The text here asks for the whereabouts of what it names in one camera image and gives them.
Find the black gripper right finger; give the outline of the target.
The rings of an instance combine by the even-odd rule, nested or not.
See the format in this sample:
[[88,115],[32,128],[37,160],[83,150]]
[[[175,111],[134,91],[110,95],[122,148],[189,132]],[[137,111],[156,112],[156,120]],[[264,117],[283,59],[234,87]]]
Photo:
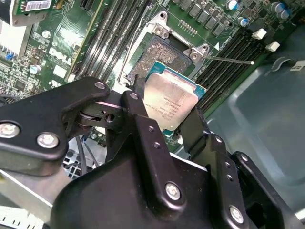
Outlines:
[[210,219],[217,229],[296,229],[298,218],[245,153],[230,154],[194,107],[179,126],[189,159],[207,169]]

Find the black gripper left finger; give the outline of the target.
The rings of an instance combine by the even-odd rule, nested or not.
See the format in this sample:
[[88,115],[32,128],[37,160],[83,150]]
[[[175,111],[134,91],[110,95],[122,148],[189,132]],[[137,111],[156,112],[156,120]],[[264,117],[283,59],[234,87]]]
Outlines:
[[56,173],[68,151],[68,141],[104,127],[110,134],[107,152],[131,151],[139,161],[145,200],[159,215],[180,215],[186,197],[172,198],[166,185],[181,185],[172,157],[155,120],[150,119],[141,97],[122,94],[94,77],[31,96],[0,109],[0,166],[34,176]]

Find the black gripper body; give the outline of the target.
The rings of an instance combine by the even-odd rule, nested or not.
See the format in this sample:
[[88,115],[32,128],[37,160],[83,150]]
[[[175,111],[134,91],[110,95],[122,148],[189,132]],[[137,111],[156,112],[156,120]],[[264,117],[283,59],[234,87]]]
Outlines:
[[162,219],[148,206],[136,158],[107,163],[72,181],[53,203],[52,229],[223,229],[229,205],[217,196],[202,167],[172,156],[183,181],[187,205],[175,220]]

